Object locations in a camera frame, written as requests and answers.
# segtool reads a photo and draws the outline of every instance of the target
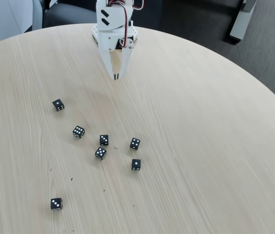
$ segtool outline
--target die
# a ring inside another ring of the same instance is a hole
[[[63,199],[59,198],[53,198],[51,199],[51,209],[53,211],[61,210],[63,208]]]
[[[141,160],[133,159],[132,160],[132,170],[139,171],[141,169]]]
[[[100,145],[108,145],[108,135],[100,135],[99,136],[99,144]]]
[[[141,143],[141,140],[133,138],[129,147],[137,150],[140,143]]]
[[[53,105],[54,105],[54,107],[57,111],[61,111],[62,109],[65,108],[64,104],[61,102],[60,99],[57,99],[56,101],[53,101]]]
[[[100,160],[103,160],[106,154],[107,154],[107,150],[100,147],[96,150],[95,157],[99,158]]]
[[[82,138],[84,134],[84,129],[80,126],[76,126],[76,128],[73,131],[73,135],[75,135],[77,138]]]

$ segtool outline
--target gray floor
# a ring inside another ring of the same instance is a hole
[[[161,30],[188,39],[233,61],[275,93],[275,0],[257,0],[245,38],[226,43],[240,0],[172,0]]]

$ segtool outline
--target light wood tabletop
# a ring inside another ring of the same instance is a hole
[[[275,95],[215,52],[144,28],[114,81],[91,28],[0,42],[0,234],[275,234]]]

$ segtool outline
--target wood grain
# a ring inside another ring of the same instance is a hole
[[[91,27],[0,42],[0,234],[275,234],[275,95],[224,57],[144,28],[114,81]]]

